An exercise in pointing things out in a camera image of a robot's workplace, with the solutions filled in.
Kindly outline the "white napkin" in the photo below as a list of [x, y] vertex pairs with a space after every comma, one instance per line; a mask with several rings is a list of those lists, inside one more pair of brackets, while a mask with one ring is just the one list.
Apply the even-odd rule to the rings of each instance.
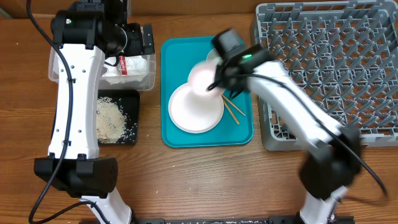
[[125, 57], [127, 75], [121, 75], [119, 70], [119, 56], [105, 60], [102, 79], [109, 84], [140, 82], [148, 74], [147, 60], [143, 56]]

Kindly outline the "red snack wrapper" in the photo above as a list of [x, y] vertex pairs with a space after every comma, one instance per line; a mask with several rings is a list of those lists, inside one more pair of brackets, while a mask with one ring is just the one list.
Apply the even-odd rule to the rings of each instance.
[[127, 75], [126, 60], [123, 55], [119, 56], [119, 70], [121, 72], [121, 75]]

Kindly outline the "pink bowl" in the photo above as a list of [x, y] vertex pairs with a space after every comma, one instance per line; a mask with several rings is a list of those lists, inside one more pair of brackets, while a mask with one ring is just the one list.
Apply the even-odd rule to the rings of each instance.
[[215, 81], [217, 62], [215, 60], [206, 60], [196, 64], [188, 76], [188, 84], [193, 93], [202, 98], [214, 98], [221, 96], [224, 89], [215, 87], [208, 90], [208, 87]]

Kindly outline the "pile of rice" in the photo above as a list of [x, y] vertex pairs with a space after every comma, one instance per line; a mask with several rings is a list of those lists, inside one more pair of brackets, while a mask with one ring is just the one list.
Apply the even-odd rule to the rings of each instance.
[[100, 97], [96, 111], [96, 136], [101, 144], [129, 144], [136, 139], [135, 122], [119, 106], [121, 100]]

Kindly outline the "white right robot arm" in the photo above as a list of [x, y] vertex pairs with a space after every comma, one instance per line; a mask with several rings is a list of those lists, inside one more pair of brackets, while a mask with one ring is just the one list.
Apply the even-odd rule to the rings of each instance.
[[299, 172], [305, 203], [290, 222], [353, 223], [351, 217], [337, 217], [335, 210], [361, 170], [359, 130], [326, 114], [261, 45], [246, 47], [232, 29], [217, 34], [212, 44], [221, 64], [208, 89], [224, 88], [232, 98], [244, 91], [255, 93], [276, 110], [307, 152]]

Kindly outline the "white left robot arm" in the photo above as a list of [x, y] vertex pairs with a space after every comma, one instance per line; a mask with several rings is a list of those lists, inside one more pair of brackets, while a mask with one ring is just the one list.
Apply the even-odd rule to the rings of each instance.
[[34, 173], [47, 187], [86, 205], [98, 223], [136, 223], [121, 198], [118, 163], [101, 157], [96, 136], [98, 87], [108, 56], [153, 54], [149, 24], [128, 23], [127, 1], [75, 1], [58, 11], [46, 41], [52, 48], [49, 71], [58, 75], [57, 107], [45, 157]]

